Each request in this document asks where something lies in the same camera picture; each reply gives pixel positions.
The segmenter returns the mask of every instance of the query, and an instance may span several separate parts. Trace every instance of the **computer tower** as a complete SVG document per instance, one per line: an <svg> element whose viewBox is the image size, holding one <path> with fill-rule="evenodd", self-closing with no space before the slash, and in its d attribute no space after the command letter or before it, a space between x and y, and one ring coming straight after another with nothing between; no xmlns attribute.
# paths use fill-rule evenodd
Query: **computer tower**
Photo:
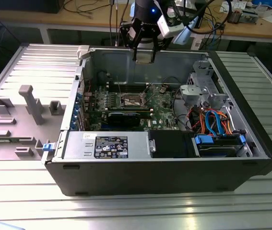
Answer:
<svg viewBox="0 0 272 230"><path fill-rule="evenodd" d="M0 10L58 13L64 0L0 0Z"/></svg>

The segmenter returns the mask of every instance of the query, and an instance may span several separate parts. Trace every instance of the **sticker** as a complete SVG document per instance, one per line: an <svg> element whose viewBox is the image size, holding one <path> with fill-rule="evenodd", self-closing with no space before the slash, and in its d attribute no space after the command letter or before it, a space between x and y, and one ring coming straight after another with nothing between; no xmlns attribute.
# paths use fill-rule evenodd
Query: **sticker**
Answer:
<svg viewBox="0 0 272 230"><path fill-rule="evenodd" d="M0 143L10 143L11 141L8 139L8 140L0 140Z"/></svg>
<svg viewBox="0 0 272 230"><path fill-rule="evenodd" d="M95 139L97 136L97 133L84 133L83 139Z"/></svg>
<svg viewBox="0 0 272 230"><path fill-rule="evenodd" d="M94 157L97 159L128 158L127 137L96 137Z"/></svg>

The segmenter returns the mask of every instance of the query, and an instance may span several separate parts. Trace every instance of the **power supply label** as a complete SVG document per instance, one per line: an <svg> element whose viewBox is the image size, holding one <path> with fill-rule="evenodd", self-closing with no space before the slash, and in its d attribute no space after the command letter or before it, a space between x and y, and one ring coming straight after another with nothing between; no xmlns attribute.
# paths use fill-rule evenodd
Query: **power supply label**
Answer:
<svg viewBox="0 0 272 230"><path fill-rule="evenodd" d="M96 137L94 157L97 159L128 158L127 137Z"/></svg>

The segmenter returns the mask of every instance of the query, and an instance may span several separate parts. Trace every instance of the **motherboard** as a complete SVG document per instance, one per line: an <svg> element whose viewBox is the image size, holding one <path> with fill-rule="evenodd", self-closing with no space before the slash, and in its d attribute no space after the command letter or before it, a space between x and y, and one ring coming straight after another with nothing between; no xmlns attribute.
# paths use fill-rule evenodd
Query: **motherboard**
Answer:
<svg viewBox="0 0 272 230"><path fill-rule="evenodd" d="M172 111L172 94L166 86L155 84L140 88L99 86L93 89L93 92L86 92L84 95L85 130L178 129Z"/></svg>

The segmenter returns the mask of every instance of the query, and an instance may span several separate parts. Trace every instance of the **blue connector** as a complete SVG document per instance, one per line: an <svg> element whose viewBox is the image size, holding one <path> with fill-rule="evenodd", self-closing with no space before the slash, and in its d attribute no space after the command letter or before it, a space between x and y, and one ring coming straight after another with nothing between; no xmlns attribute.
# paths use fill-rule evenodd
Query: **blue connector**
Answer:
<svg viewBox="0 0 272 230"><path fill-rule="evenodd" d="M76 93L76 99L81 100L83 98L83 95L80 93Z"/></svg>
<svg viewBox="0 0 272 230"><path fill-rule="evenodd" d="M213 144L212 136L208 135L197 135L195 137L195 143L198 144Z"/></svg>
<svg viewBox="0 0 272 230"><path fill-rule="evenodd" d="M44 144L42 149L43 151L53 152L55 151L56 146L57 146L57 142L48 143L48 144Z"/></svg>
<svg viewBox="0 0 272 230"><path fill-rule="evenodd" d="M239 138L243 144L246 143L246 138L243 135L240 135Z"/></svg>

